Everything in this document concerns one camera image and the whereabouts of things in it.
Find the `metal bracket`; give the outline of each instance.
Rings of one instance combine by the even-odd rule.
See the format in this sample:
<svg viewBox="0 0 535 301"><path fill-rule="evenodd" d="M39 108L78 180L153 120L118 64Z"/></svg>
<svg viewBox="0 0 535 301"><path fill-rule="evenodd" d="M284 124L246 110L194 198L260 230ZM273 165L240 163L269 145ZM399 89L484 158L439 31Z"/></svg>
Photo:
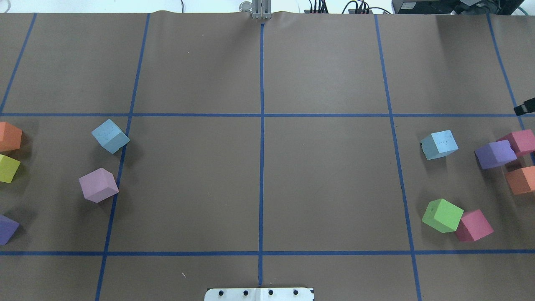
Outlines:
<svg viewBox="0 0 535 301"><path fill-rule="evenodd" d="M271 19L271 0L253 0L253 19Z"/></svg>
<svg viewBox="0 0 535 301"><path fill-rule="evenodd" d="M314 301L313 288L209 289L204 301Z"/></svg>

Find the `white label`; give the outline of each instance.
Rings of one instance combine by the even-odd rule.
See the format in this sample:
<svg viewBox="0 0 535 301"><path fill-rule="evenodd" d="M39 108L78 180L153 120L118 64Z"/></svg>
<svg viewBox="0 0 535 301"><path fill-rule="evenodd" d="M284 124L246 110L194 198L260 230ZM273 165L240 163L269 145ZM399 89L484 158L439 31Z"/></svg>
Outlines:
<svg viewBox="0 0 535 301"><path fill-rule="evenodd" d="M405 2L403 5L401 5L402 10L411 10L416 6L416 2Z"/></svg>

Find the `light purple cube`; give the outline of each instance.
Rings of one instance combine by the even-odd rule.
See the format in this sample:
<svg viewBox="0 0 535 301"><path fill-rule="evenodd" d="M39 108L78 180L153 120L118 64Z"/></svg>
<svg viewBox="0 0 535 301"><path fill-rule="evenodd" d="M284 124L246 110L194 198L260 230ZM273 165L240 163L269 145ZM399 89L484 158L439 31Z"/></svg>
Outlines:
<svg viewBox="0 0 535 301"><path fill-rule="evenodd" d="M81 177L79 181L83 197L95 203L119 193L113 174L104 168L99 168Z"/></svg>
<svg viewBox="0 0 535 301"><path fill-rule="evenodd" d="M13 236L18 227L18 222L0 215L0 245L7 244L7 241Z"/></svg>
<svg viewBox="0 0 535 301"><path fill-rule="evenodd" d="M482 169L502 166L516 160L515 151L507 140L491 142L477 149L476 156Z"/></svg>

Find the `block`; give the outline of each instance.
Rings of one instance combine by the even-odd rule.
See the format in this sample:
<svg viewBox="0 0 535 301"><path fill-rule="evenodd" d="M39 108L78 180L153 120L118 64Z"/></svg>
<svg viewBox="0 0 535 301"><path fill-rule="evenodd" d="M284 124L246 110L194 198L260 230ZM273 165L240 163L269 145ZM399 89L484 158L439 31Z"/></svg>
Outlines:
<svg viewBox="0 0 535 301"><path fill-rule="evenodd" d="M21 139L21 129L8 122L0 122L0 152L19 149Z"/></svg>
<svg viewBox="0 0 535 301"><path fill-rule="evenodd" d="M494 232L481 210L465 212L455 235L460 242L475 242Z"/></svg>
<svg viewBox="0 0 535 301"><path fill-rule="evenodd" d="M513 148L517 157L535 152L535 136L531 130L512 132L497 141L503 140L507 140L511 143L511 148Z"/></svg>
<svg viewBox="0 0 535 301"><path fill-rule="evenodd" d="M432 133L420 143L428 160L445 157L459 149L450 130Z"/></svg>
<svg viewBox="0 0 535 301"><path fill-rule="evenodd" d="M535 191L535 166L520 168L505 174L513 194Z"/></svg>
<svg viewBox="0 0 535 301"><path fill-rule="evenodd" d="M17 228L19 227L19 223L10 220L7 217L0 215L0 245L5 245L13 236Z"/></svg>
<svg viewBox="0 0 535 301"><path fill-rule="evenodd" d="M461 221L464 210L445 199L429 202L422 222L442 233L453 232Z"/></svg>
<svg viewBox="0 0 535 301"><path fill-rule="evenodd" d="M19 165L20 161L0 155L0 182L11 183Z"/></svg>
<svg viewBox="0 0 535 301"><path fill-rule="evenodd" d="M112 154L130 142L130 139L126 137L123 131L110 119L94 129L91 134L93 134L93 137L97 139L102 147Z"/></svg>
<svg viewBox="0 0 535 301"><path fill-rule="evenodd" d="M478 148L476 157L482 169L502 166L516 160L516 154L508 140L491 142Z"/></svg>
<svg viewBox="0 0 535 301"><path fill-rule="evenodd" d="M83 197L98 203L119 193L113 174L99 168L79 179Z"/></svg>

